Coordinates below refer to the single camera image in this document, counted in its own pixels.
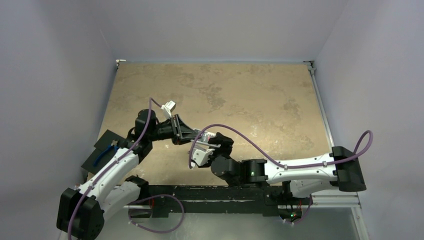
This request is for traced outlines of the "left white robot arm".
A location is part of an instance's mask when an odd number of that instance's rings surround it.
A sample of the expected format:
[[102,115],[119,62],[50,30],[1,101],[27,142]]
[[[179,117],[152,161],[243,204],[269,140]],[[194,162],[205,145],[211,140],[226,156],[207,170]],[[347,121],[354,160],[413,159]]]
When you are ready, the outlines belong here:
[[152,109],[141,110],[135,126],[126,137],[106,131],[86,160],[86,167],[93,177],[77,188],[66,189],[59,201],[56,226],[70,240],[94,240],[105,222],[128,204],[154,206],[156,198],[164,194],[152,194],[149,183],[129,176],[150,153],[153,142],[171,140],[175,145],[193,144],[189,153],[190,166],[205,166],[213,150],[208,147],[215,133],[187,126],[177,114],[163,106],[167,119],[159,122]]

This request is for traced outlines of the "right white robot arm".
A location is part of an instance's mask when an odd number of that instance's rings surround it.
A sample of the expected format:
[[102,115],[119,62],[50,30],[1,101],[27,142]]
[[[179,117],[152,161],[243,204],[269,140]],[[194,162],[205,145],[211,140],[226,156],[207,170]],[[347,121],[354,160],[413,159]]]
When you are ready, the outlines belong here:
[[329,153],[293,160],[270,158],[237,161],[229,151],[213,154],[211,172],[229,186],[270,186],[282,183],[280,196],[288,204],[299,198],[337,187],[341,192],[366,190],[359,157],[367,152],[374,140],[370,130],[359,138],[353,151],[333,146]]

